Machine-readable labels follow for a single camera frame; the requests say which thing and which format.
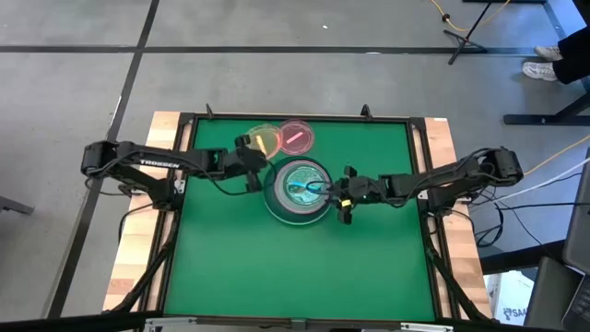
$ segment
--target green mat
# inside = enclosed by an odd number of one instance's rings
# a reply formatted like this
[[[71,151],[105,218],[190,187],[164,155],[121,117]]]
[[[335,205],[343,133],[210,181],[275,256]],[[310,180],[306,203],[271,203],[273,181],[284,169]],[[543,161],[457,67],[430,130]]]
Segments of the green mat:
[[[195,147],[233,149],[237,135],[260,124],[199,121]],[[402,124],[310,125],[315,144],[306,156],[334,180],[347,164],[372,177],[411,172]],[[245,179],[219,184],[241,192]],[[432,321],[415,200],[399,209],[360,206],[353,215],[351,226],[334,208],[312,225],[289,226],[272,217],[262,193],[224,196],[191,178],[165,314]]]

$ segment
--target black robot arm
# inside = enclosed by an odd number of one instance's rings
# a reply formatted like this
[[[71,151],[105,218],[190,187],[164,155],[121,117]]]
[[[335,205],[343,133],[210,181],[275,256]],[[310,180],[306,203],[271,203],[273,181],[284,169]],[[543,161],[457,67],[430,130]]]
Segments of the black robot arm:
[[[84,148],[80,170],[91,179],[112,177],[120,181],[119,189],[129,196],[134,190],[144,191],[154,208],[172,211],[181,203],[174,183],[155,179],[134,165],[181,170],[212,181],[244,175],[246,192],[262,190],[257,174],[267,165],[265,154],[246,147],[250,143],[248,136],[239,136],[234,143],[236,149],[232,152],[226,148],[196,148],[181,152],[132,142],[101,141]]]
[[[516,154],[506,148],[483,148],[453,164],[420,174],[383,174],[377,179],[358,176],[350,166],[347,177],[337,180],[328,192],[336,199],[338,219],[352,222],[358,204],[385,203],[401,208],[409,199],[428,190],[429,210],[448,214],[460,197],[474,196],[487,186],[511,186],[523,178]]]

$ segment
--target concrete floor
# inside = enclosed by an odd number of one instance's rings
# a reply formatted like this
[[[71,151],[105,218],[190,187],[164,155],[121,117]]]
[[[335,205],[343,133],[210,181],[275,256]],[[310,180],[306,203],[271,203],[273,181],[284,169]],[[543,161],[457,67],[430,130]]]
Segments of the concrete floor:
[[[136,45],[148,0],[0,0],[0,45]],[[441,0],[454,23],[469,26],[483,5]],[[584,22],[570,0],[550,0],[566,33]],[[148,45],[339,45],[444,47],[436,8],[418,1],[161,1]],[[491,47],[553,44],[558,35],[542,6],[510,5],[473,40]],[[32,217],[0,214],[0,321],[36,318],[53,283],[82,197],[82,148],[104,138],[131,54],[0,53],[0,195],[36,207]],[[554,113],[584,93],[525,78],[517,56],[380,54],[146,54],[120,140],[144,142],[154,111],[355,114],[449,119],[457,156],[505,146],[530,169],[585,135],[583,127],[505,126],[505,113]],[[581,160],[578,147],[527,177],[511,193]],[[114,190],[107,183],[105,190]],[[507,201],[569,201],[570,180]],[[101,197],[65,314],[100,311],[116,253],[117,224],[127,200]],[[524,209],[523,222],[542,242],[562,239],[571,209]],[[478,230],[498,220],[472,209]],[[510,214],[498,249],[536,244]]]

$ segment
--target wooden table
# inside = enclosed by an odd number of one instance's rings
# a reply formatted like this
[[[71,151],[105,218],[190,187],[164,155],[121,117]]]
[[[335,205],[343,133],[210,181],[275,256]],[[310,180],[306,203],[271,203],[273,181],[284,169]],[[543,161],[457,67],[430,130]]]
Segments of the wooden table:
[[[176,130],[180,114],[180,112],[155,112],[147,135],[146,145],[156,148],[172,148],[177,135]],[[440,167],[455,162],[456,156],[454,154],[453,140],[451,139],[451,131],[446,119],[426,118],[425,123],[432,166]],[[185,130],[182,133],[181,150],[186,150],[188,136],[188,130]],[[418,130],[415,130],[414,138],[417,151],[419,152],[419,168],[423,172],[426,170],[426,166],[421,153],[422,142],[420,141]],[[148,166],[141,166],[140,170],[156,178],[164,178],[167,174],[167,170],[165,169]],[[131,199],[129,209],[141,207],[148,203],[149,198],[146,195],[134,196]],[[461,203],[457,203],[454,209],[467,213],[466,206]],[[103,309],[111,309],[117,305],[125,294],[133,288],[145,271],[150,247],[154,238],[157,217],[158,211],[151,208],[140,210],[127,217]],[[171,218],[172,214],[168,213],[166,216],[165,230],[162,233],[163,238],[168,235]],[[483,273],[479,263],[478,249],[473,236],[471,223],[465,217],[453,214],[444,218],[444,229],[455,279],[478,309],[483,314],[491,317],[490,304],[483,281]],[[433,241],[438,246],[435,237],[433,237]],[[156,299],[161,279],[160,272],[154,278],[154,282],[152,282],[150,298],[147,301],[148,309],[156,308]],[[438,272],[437,277],[442,315],[451,317],[450,302],[446,287],[444,287],[443,278],[438,275]]]

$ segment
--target white sneaker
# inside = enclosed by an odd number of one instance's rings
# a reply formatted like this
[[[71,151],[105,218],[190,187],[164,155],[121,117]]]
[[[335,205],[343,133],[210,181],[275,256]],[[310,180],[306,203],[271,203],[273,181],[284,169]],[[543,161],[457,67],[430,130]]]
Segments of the white sneaker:
[[[525,63],[523,65],[523,73],[528,77],[534,79],[544,79],[548,82],[557,80],[555,71],[553,71],[553,64],[537,64],[537,63]]]
[[[548,61],[560,61],[563,59],[561,56],[561,51],[559,46],[550,46],[550,47],[535,47],[535,53]]]

